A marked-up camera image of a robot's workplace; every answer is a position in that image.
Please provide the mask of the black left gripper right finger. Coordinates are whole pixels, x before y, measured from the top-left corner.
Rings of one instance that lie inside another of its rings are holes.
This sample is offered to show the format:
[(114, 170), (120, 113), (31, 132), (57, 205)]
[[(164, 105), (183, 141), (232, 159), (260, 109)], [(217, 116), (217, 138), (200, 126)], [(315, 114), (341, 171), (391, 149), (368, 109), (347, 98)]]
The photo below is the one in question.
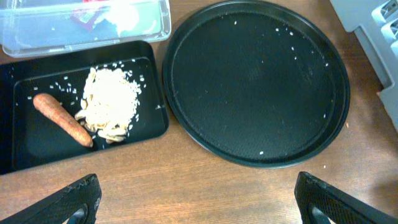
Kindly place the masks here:
[(397, 219), (346, 194), (308, 172), (299, 172), (294, 189), (302, 222), (397, 223)]

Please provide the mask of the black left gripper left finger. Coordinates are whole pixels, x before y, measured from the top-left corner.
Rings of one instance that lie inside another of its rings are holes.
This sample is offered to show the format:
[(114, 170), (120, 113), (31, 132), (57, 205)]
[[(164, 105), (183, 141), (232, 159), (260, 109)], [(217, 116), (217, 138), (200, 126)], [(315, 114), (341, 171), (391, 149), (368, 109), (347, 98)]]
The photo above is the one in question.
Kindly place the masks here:
[(101, 201), (96, 174), (88, 174), (1, 223), (94, 223)]

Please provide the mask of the orange carrot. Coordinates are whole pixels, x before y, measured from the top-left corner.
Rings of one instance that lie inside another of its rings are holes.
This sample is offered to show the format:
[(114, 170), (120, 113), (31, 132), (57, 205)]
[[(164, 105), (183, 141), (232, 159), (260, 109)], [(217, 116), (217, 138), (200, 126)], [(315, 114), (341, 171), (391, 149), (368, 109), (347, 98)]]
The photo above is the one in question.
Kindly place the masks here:
[(80, 145), (93, 147), (91, 136), (53, 96), (40, 93), (34, 96), (33, 104), (36, 110), (61, 127)]

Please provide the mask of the peanut shells and rice pile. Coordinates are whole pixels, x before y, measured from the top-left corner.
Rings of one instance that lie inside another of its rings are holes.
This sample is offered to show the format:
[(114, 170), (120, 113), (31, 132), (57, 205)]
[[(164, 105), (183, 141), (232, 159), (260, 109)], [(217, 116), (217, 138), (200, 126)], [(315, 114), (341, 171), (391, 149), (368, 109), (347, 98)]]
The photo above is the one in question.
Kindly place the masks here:
[(131, 72), (120, 68), (91, 67), (85, 80), (81, 110), (75, 119), (108, 144), (122, 142), (139, 120), (141, 83), (130, 80)]

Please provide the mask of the red snack wrapper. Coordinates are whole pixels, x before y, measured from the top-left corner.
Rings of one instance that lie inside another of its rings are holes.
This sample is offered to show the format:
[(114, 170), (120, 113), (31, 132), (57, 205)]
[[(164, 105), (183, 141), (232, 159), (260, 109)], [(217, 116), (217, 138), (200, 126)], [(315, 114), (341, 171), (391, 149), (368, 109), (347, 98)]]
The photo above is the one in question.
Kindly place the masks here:
[(106, 10), (106, 6), (99, 2), (103, 0), (82, 0), (81, 6), (72, 10), (70, 20), (91, 32), (103, 20)]

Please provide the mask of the white tissue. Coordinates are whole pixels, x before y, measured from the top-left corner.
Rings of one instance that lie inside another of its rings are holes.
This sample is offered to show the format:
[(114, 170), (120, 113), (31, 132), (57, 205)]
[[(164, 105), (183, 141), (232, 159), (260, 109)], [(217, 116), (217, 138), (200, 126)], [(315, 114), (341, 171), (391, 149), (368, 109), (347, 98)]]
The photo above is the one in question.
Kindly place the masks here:
[(95, 26), (102, 26), (118, 37), (156, 33), (160, 31), (159, 4), (155, 1), (115, 1), (95, 20)]

